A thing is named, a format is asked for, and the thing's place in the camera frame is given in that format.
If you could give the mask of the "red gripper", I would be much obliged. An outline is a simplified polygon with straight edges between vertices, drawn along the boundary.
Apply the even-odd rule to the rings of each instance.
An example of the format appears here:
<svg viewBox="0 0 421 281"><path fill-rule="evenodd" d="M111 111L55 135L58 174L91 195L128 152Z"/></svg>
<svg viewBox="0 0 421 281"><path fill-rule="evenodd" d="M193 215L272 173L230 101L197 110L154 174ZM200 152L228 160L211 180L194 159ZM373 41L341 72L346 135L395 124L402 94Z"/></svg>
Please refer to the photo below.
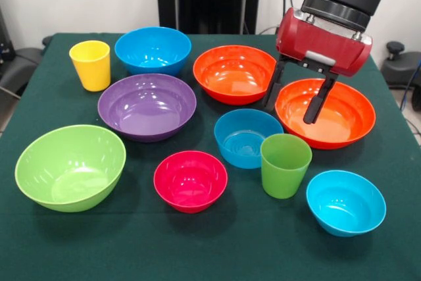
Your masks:
<svg viewBox="0 0 421 281"><path fill-rule="evenodd" d="M336 83L337 74L351 77L361 69L370 55L372 38L366 34L356 36L355 31L317 16L309 22L309 16L290 8L282 18L276 40L276 48L282 55L264 96L264 110L271 112L274 109L288 57L298 61L310 59L329 66L333 72L324 72L326 78L303 117L304 123L314 124Z"/></svg>

